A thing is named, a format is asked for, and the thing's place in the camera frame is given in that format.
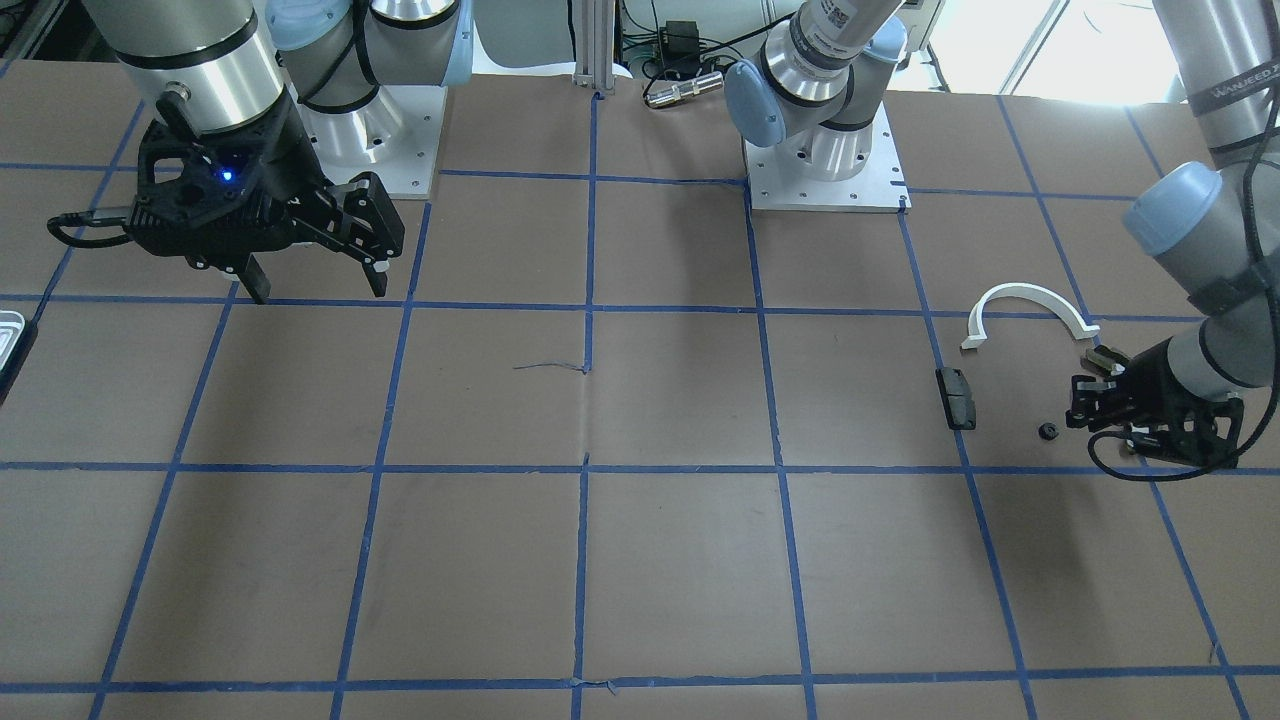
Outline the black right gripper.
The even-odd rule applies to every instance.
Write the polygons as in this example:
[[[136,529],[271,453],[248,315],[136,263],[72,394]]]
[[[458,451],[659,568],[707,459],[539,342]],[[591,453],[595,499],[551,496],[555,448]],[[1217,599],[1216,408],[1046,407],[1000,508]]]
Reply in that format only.
[[[404,224],[378,174],[328,179],[288,94],[260,118],[219,132],[196,132],[173,91],[157,110],[140,145],[131,241],[234,275],[257,305],[269,302],[271,284],[256,254],[319,243],[356,260],[372,296],[387,296]]]

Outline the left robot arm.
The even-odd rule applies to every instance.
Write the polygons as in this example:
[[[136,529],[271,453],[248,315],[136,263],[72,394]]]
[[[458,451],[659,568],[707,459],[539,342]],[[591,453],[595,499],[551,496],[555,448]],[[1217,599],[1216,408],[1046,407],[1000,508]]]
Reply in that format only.
[[[899,8],[803,3],[727,72],[742,138],[771,149],[861,133],[904,50]],[[1234,468],[1277,411],[1277,4],[1153,8],[1211,163],[1169,172],[1124,224],[1203,319],[1105,377],[1073,377],[1065,421],[1190,479]]]

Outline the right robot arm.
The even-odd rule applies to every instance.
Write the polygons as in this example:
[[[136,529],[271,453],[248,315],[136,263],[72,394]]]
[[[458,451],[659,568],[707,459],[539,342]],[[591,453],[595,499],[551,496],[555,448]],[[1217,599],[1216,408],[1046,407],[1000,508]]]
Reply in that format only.
[[[88,1],[154,111],[124,208],[67,213],[76,249],[134,243],[214,269],[265,304],[261,252],[315,243],[355,260],[376,297],[406,229],[384,173],[419,159],[394,87],[474,69],[470,1]]]

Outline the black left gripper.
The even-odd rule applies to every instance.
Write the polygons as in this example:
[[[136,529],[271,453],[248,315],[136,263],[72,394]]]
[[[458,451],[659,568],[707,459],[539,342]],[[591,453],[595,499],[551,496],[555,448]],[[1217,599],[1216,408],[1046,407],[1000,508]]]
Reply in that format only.
[[[1244,415],[1238,397],[1202,398],[1174,377],[1171,342],[1146,350],[1116,377],[1071,378],[1066,425],[1101,432],[1129,427],[1121,438],[1147,457],[1196,468],[1235,468]]]

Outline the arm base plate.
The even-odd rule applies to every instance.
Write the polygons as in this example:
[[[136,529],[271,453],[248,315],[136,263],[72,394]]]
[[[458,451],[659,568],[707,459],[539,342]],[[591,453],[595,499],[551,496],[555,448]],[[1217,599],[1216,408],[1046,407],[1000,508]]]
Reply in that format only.
[[[351,113],[298,110],[330,181],[369,170],[392,199],[429,200],[448,95],[445,87],[383,86],[367,106]]]
[[[818,126],[773,147],[745,141],[751,205],[765,211],[900,213],[913,206],[884,105],[869,126]]]

